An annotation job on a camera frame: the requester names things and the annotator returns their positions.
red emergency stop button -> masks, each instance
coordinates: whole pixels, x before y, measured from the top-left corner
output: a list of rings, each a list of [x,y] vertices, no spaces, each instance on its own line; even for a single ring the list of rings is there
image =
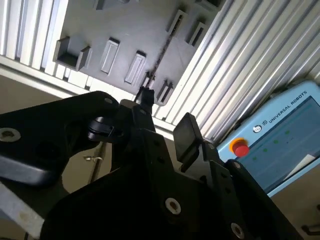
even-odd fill
[[[232,145],[232,151],[237,157],[244,157],[249,153],[249,147],[245,140],[240,140]]]

screw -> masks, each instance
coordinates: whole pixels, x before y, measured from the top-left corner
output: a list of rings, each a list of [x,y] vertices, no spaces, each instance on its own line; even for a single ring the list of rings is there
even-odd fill
[[[237,169],[240,169],[240,168],[241,168],[241,166],[240,166],[240,164],[239,164],[239,163],[234,162],[233,164],[234,164],[234,166],[235,166]]]
[[[20,132],[14,128],[0,128],[0,141],[5,143],[13,143],[21,138]]]
[[[179,202],[172,197],[169,197],[165,200],[165,207],[173,215],[179,215],[181,213],[181,206],[180,206]]]
[[[238,224],[234,222],[231,223],[231,230],[234,233],[234,235],[237,236],[238,239],[245,239],[245,233]]]
[[[104,101],[106,103],[108,103],[108,104],[112,104],[113,103],[112,100],[110,98],[107,98],[107,97],[104,99]]]
[[[92,156],[83,156],[83,159],[90,162],[92,161],[94,158]]]

bolt hole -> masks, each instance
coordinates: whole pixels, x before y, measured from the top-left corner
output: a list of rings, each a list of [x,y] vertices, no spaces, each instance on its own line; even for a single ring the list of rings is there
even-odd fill
[[[178,210],[178,205],[175,202],[170,202],[170,207],[172,207],[172,209],[174,209],[175,211]]]
[[[3,138],[13,138],[15,136],[12,131],[4,131],[1,135]]]
[[[204,183],[204,184],[207,184],[207,177],[206,176],[201,176],[200,177],[200,180]]]
[[[235,230],[235,232],[237,233],[237,234],[241,234],[241,230],[236,226],[235,228],[234,228],[234,230]]]
[[[162,163],[162,164],[165,163],[165,160],[160,156],[158,156],[157,160],[158,160],[159,163]]]

